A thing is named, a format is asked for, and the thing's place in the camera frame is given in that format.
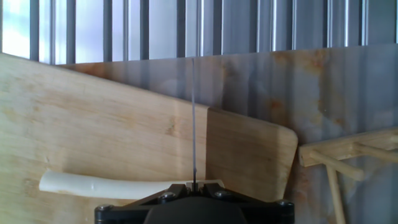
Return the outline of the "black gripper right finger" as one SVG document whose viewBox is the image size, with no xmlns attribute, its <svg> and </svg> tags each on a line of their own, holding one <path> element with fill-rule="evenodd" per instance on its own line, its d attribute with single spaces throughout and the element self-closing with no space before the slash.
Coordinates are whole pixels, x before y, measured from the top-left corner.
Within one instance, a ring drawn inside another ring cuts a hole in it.
<svg viewBox="0 0 398 224">
<path fill-rule="evenodd" d="M 295 223 L 295 206 L 285 199 L 263 202 L 226 189 L 217 183 L 204 184 L 200 182 L 196 184 L 195 190 L 199 196 L 236 205 L 242 211 L 248 223 Z"/>
</svg>

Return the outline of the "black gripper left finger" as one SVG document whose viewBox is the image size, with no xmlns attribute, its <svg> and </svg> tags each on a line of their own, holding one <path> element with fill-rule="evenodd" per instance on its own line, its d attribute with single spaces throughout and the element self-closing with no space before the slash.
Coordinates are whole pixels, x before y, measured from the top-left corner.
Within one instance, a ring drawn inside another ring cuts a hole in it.
<svg viewBox="0 0 398 224">
<path fill-rule="evenodd" d="M 111 204 L 95 208 L 95 224 L 144 223 L 150 209 L 168 202 L 183 199 L 195 194 L 185 184 L 172 184 L 169 188 L 123 206 Z"/>
</svg>

